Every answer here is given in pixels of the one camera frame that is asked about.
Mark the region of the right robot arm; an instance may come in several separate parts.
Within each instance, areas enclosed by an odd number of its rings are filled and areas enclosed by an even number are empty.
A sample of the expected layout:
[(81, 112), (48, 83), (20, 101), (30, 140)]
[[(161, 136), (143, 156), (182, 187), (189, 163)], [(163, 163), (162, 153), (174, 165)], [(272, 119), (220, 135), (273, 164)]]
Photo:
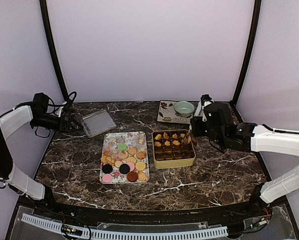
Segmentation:
[[(299, 157), (299, 131), (271, 128), (266, 124), (234, 124), (226, 103), (203, 99), (190, 120), (194, 137), (207, 137), (220, 152), (270, 152)], [(278, 178), (257, 185), (244, 212), (255, 217), (276, 199), (299, 189), (299, 164)]]

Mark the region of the flower shaped cookie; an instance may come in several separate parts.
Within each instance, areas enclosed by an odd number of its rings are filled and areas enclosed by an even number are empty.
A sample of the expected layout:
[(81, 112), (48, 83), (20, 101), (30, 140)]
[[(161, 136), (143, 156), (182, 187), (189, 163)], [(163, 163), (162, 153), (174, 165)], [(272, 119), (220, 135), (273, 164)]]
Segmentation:
[(172, 135), (172, 138), (173, 138), (173, 139), (177, 139), (177, 138), (178, 138), (178, 135), (175, 133), (175, 134)]
[(168, 140), (170, 138), (169, 134), (167, 132), (163, 133), (163, 138)]

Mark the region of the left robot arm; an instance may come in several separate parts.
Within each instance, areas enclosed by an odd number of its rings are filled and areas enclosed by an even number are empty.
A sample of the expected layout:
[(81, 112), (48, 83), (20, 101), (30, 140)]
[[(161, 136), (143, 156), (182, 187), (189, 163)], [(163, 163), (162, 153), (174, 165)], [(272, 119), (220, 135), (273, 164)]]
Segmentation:
[(41, 202), (40, 209), (49, 218), (60, 214), (54, 203), (50, 187), (39, 183), (25, 171), (25, 162), (37, 157), (36, 144), (26, 128), (39, 128), (48, 133), (72, 133), (82, 130), (82, 125), (69, 110), (77, 97), (71, 92), (65, 101), (56, 104), (43, 92), (36, 93), (31, 101), (22, 102), (0, 116), (0, 189), (10, 188), (21, 196)]

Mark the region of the floral cookie tray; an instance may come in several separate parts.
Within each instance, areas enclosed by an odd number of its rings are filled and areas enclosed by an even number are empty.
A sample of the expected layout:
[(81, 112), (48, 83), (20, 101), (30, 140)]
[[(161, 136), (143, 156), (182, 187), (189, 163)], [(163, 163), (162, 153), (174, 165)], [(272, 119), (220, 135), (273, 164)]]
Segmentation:
[[(118, 150), (117, 146), (119, 143), (125, 143), (127, 149), (124, 151)], [(127, 180), (127, 174), (120, 173), (119, 167), (128, 162), (133, 162), (134, 164), (144, 162), (146, 169), (141, 172), (146, 173), (146, 182), (150, 180), (146, 134), (143, 131), (107, 133), (103, 140), (102, 155), (100, 158), (100, 183), (104, 185), (145, 183), (144, 181), (138, 180), (129, 182)], [(103, 183), (102, 181), (102, 177), (105, 175), (102, 171), (102, 167), (105, 164), (110, 164), (113, 168), (113, 171), (110, 173), (112, 175), (111, 183)]]

